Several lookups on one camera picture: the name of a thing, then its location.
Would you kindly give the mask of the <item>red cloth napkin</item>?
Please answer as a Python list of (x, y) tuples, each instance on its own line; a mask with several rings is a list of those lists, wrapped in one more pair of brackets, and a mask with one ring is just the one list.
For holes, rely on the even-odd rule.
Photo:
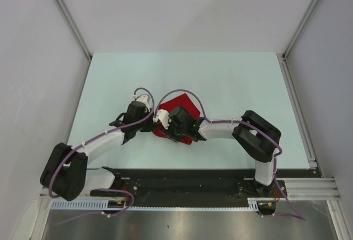
[[(158, 104), (157, 110), (164, 109), (170, 113), (174, 108), (178, 106), (186, 109), (194, 119), (201, 117), (200, 110), (195, 106), (195, 104), (192, 102), (192, 100), (189, 98), (189, 96), (186, 93), (183, 93), (175, 98), (172, 98), (171, 100), (162, 101), (160, 104)], [(166, 135), (161, 132), (161, 128), (162, 128), (162, 124), (157, 123), (156, 128), (152, 131), (153, 134), (160, 138), (167, 138)], [(182, 140), (180, 141), (180, 143), (183, 143), (186, 145), (191, 145), (192, 142), (194, 141), (192, 141), (188, 137), (183, 137)]]

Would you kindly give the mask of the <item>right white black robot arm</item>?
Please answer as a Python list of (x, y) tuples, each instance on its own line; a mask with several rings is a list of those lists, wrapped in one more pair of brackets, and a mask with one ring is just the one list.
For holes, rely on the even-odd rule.
[(193, 118), (178, 106), (172, 111), (158, 110), (153, 117), (161, 124), (161, 132), (174, 142), (188, 137), (194, 142), (211, 139), (236, 140), (255, 161), (255, 175), (250, 192), (268, 196), (274, 191), (276, 157), (282, 153), (279, 145), (281, 132), (260, 115), (247, 110), (239, 119), (211, 120)]

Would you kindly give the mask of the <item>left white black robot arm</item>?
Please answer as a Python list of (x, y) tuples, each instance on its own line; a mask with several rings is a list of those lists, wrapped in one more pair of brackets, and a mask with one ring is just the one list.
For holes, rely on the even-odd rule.
[(93, 161), (133, 139), (139, 131), (151, 131), (153, 108), (149, 96), (133, 100), (127, 111), (109, 124), (109, 128), (73, 148), (63, 142), (52, 150), (41, 174), (40, 184), (52, 198), (76, 199), (87, 184), (87, 166)]

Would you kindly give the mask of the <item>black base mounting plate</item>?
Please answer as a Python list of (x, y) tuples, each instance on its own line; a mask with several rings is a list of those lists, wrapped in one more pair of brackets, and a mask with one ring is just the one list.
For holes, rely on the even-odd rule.
[(255, 182), (253, 169), (240, 170), (165, 170), (165, 169), (109, 169), (114, 181), (107, 191), (90, 191), (95, 197), (123, 196), (131, 193), (135, 207), (216, 208), (244, 207), (248, 198), (273, 198), (286, 192), (286, 178), (319, 178), (317, 170), (277, 171), (278, 183), (268, 188)]

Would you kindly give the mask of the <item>right side aluminium rail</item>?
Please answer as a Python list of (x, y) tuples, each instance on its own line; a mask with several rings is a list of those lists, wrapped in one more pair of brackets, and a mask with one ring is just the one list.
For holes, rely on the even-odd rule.
[(285, 81), (285, 85), (287, 88), (287, 92), (289, 94), (289, 98), (291, 101), (292, 109), (296, 118), (296, 123), (301, 135), (302, 143), (307, 155), (309, 168), (310, 169), (319, 169), (319, 164), (317, 161), (317, 157), (315, 154), (315, 149), (313, 146), (313, 142), (307, 127), (306, 120), (304, 118), (303, 110), (301, 107), (301, 103), (298, 98), (297, 91), (295, 89), (295, 84), (293, 82), (292, 76), (290, 74), (290, 70), (287, 64), (286, 59), (281, 55), (277, 54), (277, 59), (281, 68), (282, 76)]

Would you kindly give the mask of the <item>aluminium rail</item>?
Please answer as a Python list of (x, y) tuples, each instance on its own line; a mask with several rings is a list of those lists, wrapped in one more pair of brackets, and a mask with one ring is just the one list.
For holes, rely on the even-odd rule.
[(184, 176), (182, 172), (148, 173), (134, 175), (106, 173), (100, 176), (87, 176), (88, 186), (80, 196), (117, 197), (128, 191), (136, 198), (143, 198), (149, 194), (220, 194), (236, 198), (308, 198), (310, 196), (322, 198), (336, 196), (335, 183), (325, 178), (275, 178), (272, 191), (268, 196), (261, 196), (250, 192), (254, 179), (241, 176), (203, 175), (192, 173)]
[(296, 123), (301, 135), (302, 143), (307, 155), (309, 168), (310, 169), (319, 169), (319, 164), (317, 161), (317, 157), (315, 154), (315, 149), (313, 146), (313, 142), (307, 127), (306, 120), (304, 118), (303, 110), (301, 107), (301, 103), (298, 98), (297, 91), (295, 89), (295, 84), (293, 82), (292, 76), (290, 74), (290, 70), (287, 64), (286, 59), (281, 55), (277, 54), (277, 59), (281, 68), (282, 76), (285, 81), (285, 85), (287, 88), (287, 92), (289, 94), (289, 98), (291, 101), (292, 109), (296, 118)]

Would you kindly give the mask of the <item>front aluminium rail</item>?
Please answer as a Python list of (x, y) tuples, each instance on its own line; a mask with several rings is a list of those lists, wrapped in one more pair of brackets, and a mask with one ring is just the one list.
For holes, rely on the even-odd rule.
[(87, 176), (88, 186), (80, 196), (117, 197), (128, 191), (136, 198), (143, 198), (149, 194), (220, 194), (236, 198), (308, 198), (310, 196), (322, 198), (336, 196), (335, 183), (325, 178), (275, 178), (272, 191), (268, 196), (261, 196), (250, 192), (254, 179), (241, 176), (203, 175), (192, 173), (184, 176), (182, 172), (148, 173), (134, 175), (106, 173), (100, 176)]

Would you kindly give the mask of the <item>left aluminium frame post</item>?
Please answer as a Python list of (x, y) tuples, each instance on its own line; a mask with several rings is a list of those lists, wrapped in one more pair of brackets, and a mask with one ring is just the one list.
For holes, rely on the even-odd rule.
[(66, 22), (73, 38), (75, 39), (80, 51), (83, 53), (84, 57), (90, 62), (93, 58), (90, 53), (87, 43), (84, 41), (82, 33), (80, 32), (71, 12), (69, 11), (65, 0), (54, 0), (55, 5), (60, 11), (64, 21)]

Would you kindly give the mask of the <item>aluminium frame post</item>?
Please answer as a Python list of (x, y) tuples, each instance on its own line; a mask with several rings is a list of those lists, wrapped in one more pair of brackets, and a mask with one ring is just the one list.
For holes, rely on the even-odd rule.
[(301, 35), (303, 34), (307, 24), (309, 23), (311, 17), (313, 16), (315, 10), (317, 9), (319, 3), (321, 0), (310, 0), (306, 10), (304, 11), (304, 14), (301, 18), (301, 20), (299, 21), (299, 24), (297, 26), (297, 28), (295, 29), (295, 32), (293, 33), (293, 35), (291, 36), (287, 46), (285, 47), (282, 55), (282, 58), (284, 60), (287, 60), (287, 58), (289, 57), (291, 51), (293, 50), (294, 46), (297, 44), (297, 42), (299, 41)]
[(93, 58), (90, 53), (87, 43), (84, 41), (82, 33), (80, 32), (71, 12), (69, 11), (65, 0), (54, 0), (55, 5), (60, 11), (64, 21), (66, 22), (73, 38), (75, 39), (80, 51), (83, 53), (84, 57), (90, 62)]

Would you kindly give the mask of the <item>right aluminium frame post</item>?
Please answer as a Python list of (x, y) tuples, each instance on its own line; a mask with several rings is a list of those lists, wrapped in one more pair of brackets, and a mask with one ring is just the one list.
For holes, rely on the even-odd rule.
[(315, 10), (317, 9), (319, 3), (321, 0), (310, 0), (306, 10), (304, 11), (304, 14), (301, 18), (301, 20), (299, 21), (299, 24), (297, 26), (297, 28), (295, 29), (295, 32), (293, 33), (293, 35), (291, 36), (287, 46), (285, 47), (282, 55), (282, 58), (284, 60), (287, 60), (287, 58), (289, 57), (291, 51), (293, 50), (294, 46), (297, 44), (297, 42), (299, 41), (301, 35), (303, 34), (307, 24), (309, 23), (311, 17), (313, 16)]

